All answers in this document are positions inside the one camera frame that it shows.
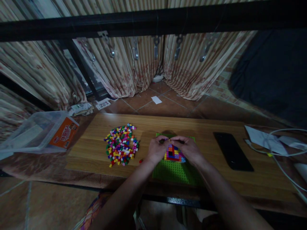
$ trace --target clear plastic container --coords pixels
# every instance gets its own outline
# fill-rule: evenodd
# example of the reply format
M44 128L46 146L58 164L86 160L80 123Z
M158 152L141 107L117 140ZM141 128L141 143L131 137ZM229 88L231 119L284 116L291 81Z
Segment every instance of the clear plastic container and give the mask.
M78 127L66 111L34 113L0 145L0 154L65 152Z

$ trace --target charging cable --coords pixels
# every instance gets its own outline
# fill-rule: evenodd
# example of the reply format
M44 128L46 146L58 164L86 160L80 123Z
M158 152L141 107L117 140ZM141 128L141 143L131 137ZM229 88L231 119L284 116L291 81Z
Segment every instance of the charging cable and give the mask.
M267 138L265 138L265 141L267 141L268 145L269 145L269 150L270 152L264 152L264 151L260 151L260 150L257 150L255 149L253 146L252 146L252 143L250 140L245 140L245 142L250 146L251 149L257 151L257 152L260 152L260 153L265 153L265 154L271 154L271 155L278 155L278 156L283 156L283 157L292 157L292 156L296 156L296 155L300 155L300 154L304 154L306 153L307 151L302 151L302 152L299 152L299 153L294 153L294 154L288 154L288 155L282 155L282 154L279 154L279 153L273 153L272 150L271 150L271 146L268 142L269 140L269 137L270 135L272 135L273 133L275 132L279 132L279 131L288 131L288 130L299 130L299 131L305 131L307 132L307 130L305 129L296 129L296 128L290 128L290 129L278 129L278 130L274 130L272 132L269 133L269 135L267 136ZM275 162L277 163L278 167L280 168L280 170L284 173L284 175L293 183L294 187L296 188L296 190L300 193L302 199L304 200L305 203L307 203L307 199L306 197L300 192L300 190L298 190L297 188L300 188L301 190L307 192L306 189L302 188L301 186L299 186L294 180L292 180L288 174L286 174L286 172L282 169L281 165L279 164L279 162L276 160L276 158L273 156Z

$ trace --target wooden tabletop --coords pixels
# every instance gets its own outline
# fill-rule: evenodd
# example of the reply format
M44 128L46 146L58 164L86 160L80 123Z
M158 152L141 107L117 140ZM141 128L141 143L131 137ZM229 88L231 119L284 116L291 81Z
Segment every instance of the wooden tabletop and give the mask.
M109 168L110 160L105 153L106 142L103 139L113 128L127 123L137 127L133 134L140 140L139 151L136 153L135 159L130 160L127 166L114 165ZM231 133L255 171L232 170L228 166L213 132ZM66 168L128 177L139 165L139 160L146 157L149 142L156 136L156 133L195 137L205 158L243 196L299 203L295 196L295 188L274 160L253 151L244 142L244 139L247 139L247 134L242 122L99 113L67 156Z

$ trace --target pile of colorful bricks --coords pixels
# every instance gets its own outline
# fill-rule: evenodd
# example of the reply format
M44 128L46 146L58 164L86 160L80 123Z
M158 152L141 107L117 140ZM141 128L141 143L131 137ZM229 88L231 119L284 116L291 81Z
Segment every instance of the pile of colorful bricks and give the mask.
M132 130L137 129L131 124L119 126L110 131L104 141L108 142L106 146L106 154L111 161L110 167L117 164L123 166L129 163L130 159L134 158L134 154L138 151L138 141L132 134Z

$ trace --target dark cloth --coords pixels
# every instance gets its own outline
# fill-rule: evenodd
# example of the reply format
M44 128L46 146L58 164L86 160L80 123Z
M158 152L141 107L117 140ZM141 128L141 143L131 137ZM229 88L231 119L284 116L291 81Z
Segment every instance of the dark cloth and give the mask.
M307 29L260 31L230 79L234 94L307 128Z

